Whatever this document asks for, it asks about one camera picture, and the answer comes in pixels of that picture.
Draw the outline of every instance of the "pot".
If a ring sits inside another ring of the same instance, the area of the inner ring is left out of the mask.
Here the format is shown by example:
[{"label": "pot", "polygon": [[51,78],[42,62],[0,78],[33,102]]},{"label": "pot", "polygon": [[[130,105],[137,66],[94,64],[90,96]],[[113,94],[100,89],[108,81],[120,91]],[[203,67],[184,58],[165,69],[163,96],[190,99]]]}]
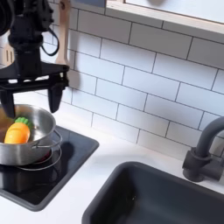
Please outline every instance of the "pot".
[{"label": "pot", "polygon": [[[11,144],[4,143],[4,137],[8,128],[15,122],[9,118],[4,109],[0,107],[0,164],[1,165],[29,165],[43,158],[51,148],[59,145],[62,141],[56,128],[54,117],[48,111],[30,106],[15,105],[16,119],[25,117],[32,122],[31,136],[28,143]],[[53,143],[52,133],[59,137],[57,143]]]}]

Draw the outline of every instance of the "black faucet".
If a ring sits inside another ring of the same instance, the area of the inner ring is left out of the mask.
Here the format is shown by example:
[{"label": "black faucet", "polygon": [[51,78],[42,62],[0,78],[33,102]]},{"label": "black faucet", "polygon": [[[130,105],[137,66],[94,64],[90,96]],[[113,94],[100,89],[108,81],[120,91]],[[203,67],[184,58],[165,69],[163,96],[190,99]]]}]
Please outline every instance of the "black faucet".
[{"label": "black faucet", "polygon": [[201,133],[198,145],[186,153],[183,163],[184,176],[193,181],[200,182],[204,177],[220,180],[223,173],[223,160],[218,161],[209,153],[215,136],[224,130],[224,116],[211,123]]}]

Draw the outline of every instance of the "black sink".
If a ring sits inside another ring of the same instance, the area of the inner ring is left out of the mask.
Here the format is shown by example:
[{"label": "black sink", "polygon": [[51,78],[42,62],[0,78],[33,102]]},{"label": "black sink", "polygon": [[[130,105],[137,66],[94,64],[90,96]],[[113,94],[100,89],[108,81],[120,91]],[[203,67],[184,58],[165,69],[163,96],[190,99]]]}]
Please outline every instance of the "black sink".
[{"label": "black sink", "polygon": [[82,224],[223,224],[224,196],[129,162],[115,168]]}]

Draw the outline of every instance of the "robotic arm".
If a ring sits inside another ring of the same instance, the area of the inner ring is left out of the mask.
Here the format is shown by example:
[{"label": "robotic arm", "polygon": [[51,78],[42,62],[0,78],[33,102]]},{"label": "robotic arm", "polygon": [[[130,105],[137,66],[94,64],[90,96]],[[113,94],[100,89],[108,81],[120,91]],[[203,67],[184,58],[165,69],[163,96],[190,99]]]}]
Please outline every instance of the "robotic arm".
[{"label": "robotic arm", "polygon": [[[14,48],[15,61],[0,69],[0,101],[7,116],[14,118],[13,94],[48,90],[49,107],[52,113],[60,107],[62,92],[68,86],[69,66],[42,62],[42,32],[50,32],[53,10],[47,0],[0,0],[0,36],[10,30],[9,43]],[[47,80],[37,80],[48,76]]]}]

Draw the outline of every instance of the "black stovetop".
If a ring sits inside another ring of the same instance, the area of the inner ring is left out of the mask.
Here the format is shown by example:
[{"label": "black stovetop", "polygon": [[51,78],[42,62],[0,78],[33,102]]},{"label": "black stovetop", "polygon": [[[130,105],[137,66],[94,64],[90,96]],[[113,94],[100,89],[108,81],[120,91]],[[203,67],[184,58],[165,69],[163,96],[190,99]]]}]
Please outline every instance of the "black stovetop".
[{"label": "black stovetop", "polygon": [[[23,171],[0,165],[0,195],[32,211],[40,211],[79,170],[99,144],[91,138],[57,127],[62,135],[59,162],[43,171]],[[57,153],[51,160],[57,159]]]}]

